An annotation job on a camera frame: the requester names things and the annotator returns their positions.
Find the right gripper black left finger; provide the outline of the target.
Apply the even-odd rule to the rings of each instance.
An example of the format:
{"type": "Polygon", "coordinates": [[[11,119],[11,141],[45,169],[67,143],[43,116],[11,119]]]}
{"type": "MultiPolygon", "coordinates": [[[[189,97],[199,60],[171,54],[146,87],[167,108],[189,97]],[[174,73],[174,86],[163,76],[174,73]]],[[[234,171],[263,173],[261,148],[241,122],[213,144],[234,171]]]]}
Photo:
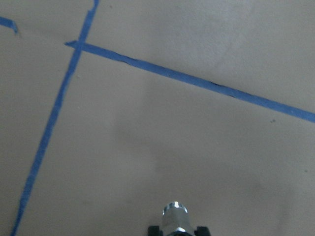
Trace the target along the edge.
{"type": "Polygon", "coordinates": [[[159,226],[149,226],[148,236],[163,236],[163,232],[159,226]]]}

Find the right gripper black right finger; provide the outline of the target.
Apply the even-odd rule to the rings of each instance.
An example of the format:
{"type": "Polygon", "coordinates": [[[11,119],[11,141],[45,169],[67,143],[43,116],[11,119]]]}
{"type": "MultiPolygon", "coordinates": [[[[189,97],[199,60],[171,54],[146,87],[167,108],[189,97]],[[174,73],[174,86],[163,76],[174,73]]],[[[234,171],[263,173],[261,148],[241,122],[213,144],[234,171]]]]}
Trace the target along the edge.
{"type": "Polygon", "coordinates": [[[197,226],[195,230],[196,236],[211,236],[209,228],[206,226],[197,226]]]}

